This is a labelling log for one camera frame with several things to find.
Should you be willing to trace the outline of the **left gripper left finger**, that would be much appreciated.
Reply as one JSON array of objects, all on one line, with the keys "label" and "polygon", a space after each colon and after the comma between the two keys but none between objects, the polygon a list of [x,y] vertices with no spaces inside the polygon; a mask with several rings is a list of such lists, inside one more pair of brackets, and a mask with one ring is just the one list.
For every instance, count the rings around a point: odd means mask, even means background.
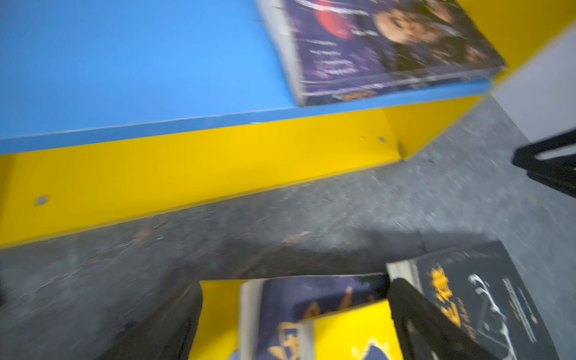
[{"label": "left gripper left finger", "polygon": [[197,332],[203,295],[192,280],[135,325],[100,359],[187,359]]}]

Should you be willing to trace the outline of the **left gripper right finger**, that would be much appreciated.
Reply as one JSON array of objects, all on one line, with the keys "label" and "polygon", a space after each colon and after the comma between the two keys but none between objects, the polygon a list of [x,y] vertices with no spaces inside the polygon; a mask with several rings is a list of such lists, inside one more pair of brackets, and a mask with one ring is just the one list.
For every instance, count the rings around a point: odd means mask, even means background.
[{"label": "left gripper right finger", "polygon": [[405,359],[416,357],[409,327],[418,332],[438,359],[494,359],[495,356],[464,334],[453,322],[403,278],[388,290],[391,317]]}]

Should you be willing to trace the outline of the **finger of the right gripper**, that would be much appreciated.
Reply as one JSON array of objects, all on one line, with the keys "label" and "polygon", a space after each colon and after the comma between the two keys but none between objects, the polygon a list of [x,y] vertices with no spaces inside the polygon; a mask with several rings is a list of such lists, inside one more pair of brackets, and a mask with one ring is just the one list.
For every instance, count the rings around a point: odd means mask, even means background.
[{"label": "finger of the right gripper", "polygon": [[544,152],[575,144],[575,129],[534,142],[514,151],[511,163],[526,171],[528,178],[575,198],[575,153],[538,159]]}]

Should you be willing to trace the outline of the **purple book orange calligraphy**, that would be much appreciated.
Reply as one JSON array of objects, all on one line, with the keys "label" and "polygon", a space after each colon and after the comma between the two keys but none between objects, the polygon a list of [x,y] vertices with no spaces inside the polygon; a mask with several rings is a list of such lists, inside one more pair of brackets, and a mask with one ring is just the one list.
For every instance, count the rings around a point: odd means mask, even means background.
[{"label": "purple book orange calligraphy", "polygon": [[298,323],[381,300],[386,274],[248,280],[239,291],[238,359],[299,359]]}]

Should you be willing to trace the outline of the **black book yellow title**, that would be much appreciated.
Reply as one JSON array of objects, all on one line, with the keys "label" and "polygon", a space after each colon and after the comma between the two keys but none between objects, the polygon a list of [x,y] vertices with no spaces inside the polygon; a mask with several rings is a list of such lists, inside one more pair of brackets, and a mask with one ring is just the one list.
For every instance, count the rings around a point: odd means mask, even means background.
[{"label": "black book yellow title", "polygon": [[386,266],[498,359],[558,359],[551,335],[501,241],[452,247]]}]

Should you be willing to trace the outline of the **yellow blue-figure cartoon book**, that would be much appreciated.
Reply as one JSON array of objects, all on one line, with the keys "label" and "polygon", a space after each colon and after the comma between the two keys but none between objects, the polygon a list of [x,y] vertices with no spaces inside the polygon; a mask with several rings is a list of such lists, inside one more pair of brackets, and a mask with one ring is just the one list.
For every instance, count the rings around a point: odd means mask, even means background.
[{"label": "yellow blue-figure cartoon book", "polygon": [[188,358],[239,358],[239,302],[243,280],[204,280],[202,308]]}]

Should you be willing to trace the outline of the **purple portrait cover book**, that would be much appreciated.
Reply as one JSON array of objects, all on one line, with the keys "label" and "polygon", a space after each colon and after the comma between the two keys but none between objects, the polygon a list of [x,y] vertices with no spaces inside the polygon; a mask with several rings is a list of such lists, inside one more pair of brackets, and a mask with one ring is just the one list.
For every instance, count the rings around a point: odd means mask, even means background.
[{"label": "purple portrait cover book", "polygon": [[258,1],[295,102],[491,80],[505,59],[456,1]]}]

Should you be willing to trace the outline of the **yellow shelf with coloured boards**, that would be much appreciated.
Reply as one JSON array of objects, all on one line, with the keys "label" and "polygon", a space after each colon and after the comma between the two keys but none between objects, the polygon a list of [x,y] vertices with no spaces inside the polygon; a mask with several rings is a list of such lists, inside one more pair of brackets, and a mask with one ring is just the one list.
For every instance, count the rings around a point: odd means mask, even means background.
[{"label": "yellow shelf with coloured boards", "polygon": [[253,1],[3,1],[1,247],[393,164],[490,89],[303,108]]}]

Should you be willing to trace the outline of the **yellow cartoon boy book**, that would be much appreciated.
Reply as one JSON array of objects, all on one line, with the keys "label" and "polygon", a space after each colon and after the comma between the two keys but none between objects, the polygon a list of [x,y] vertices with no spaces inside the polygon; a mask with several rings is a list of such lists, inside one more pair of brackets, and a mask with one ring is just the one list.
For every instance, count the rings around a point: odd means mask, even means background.
[{"label": "yellow cartoon boy book", "polygon": [[387,300],[299,322],[298,346],[300,359],[403,358]]}]

